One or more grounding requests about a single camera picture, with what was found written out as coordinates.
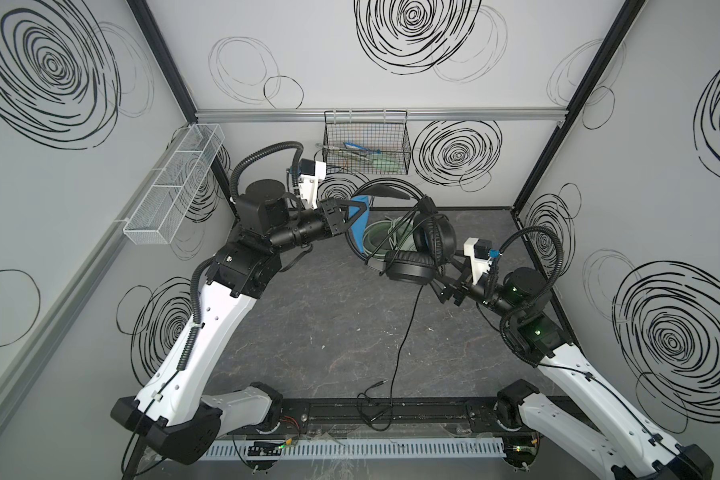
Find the black and blue headphones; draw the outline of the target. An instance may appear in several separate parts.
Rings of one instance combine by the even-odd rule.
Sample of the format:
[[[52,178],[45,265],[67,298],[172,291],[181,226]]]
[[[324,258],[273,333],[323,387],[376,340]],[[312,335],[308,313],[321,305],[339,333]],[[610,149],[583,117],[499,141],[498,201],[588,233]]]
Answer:
[[[370,180],[351,195],[413,200],[414,206],[388,230],[381,244],[365,250],[363,235],[348,231],[345,239],[365,264],[376,264],[381,276],[393,281],[427,285],[444,273],[457,250],[457,237],[448,217],[431,197],[412,183],[392,177]]]

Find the mint green headphones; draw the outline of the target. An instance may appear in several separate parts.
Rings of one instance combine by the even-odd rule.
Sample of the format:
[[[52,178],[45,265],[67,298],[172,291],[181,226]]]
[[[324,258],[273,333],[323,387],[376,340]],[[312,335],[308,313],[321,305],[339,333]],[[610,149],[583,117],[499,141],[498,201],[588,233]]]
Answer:
[[[362,252],[382,259],[397,249],[415,251],[414,222],[402,217],[386,217],[368,224],[362,234]]]

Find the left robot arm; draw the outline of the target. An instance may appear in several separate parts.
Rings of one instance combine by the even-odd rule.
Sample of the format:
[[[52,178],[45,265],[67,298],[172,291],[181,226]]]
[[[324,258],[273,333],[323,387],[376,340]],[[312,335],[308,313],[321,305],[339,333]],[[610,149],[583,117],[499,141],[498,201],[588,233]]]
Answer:
[[[204,389],[235,330],[271,279],[286,271],[283,252],[342,235],[364,214],[362,202],[317,197],[326,167],[302,157],[298,141],[266,146],[241,160],[228,180],[236,223],[228,242],[189,281],[190,316],[156,372],[112,418],[131,437],[121,474],[144,474],[147,449],[184,465],[214,441],[245,427],[278,428],[282,395],[261,382],[222,395]]]

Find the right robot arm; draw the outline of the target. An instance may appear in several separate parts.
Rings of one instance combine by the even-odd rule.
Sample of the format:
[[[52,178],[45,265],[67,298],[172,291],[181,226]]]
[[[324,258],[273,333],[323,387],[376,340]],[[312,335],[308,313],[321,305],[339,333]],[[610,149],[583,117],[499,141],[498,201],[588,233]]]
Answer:
[[[499,263],[516,240],[538,234],[554,248],[553,270],[533,274],[530,286],[499,285]],[[714,465],[695,444],[683,445],[648,420],[589,362],[570,336],[543,311],[543,299],[560,275],[563,248],[558,236],[540,226],[524,228],[497,249],[480,239],[457,246],[452,227],[426,234],[438,265],[463,257],[459,279],[446,290],[489,307],[500,317],[502,341],[518,359],[551,379],[586,415],[563,411],[536,387],[517,381],[498,397],[497,419],[505,429],[528,427],[553,441],[600,479],[709,479]]]

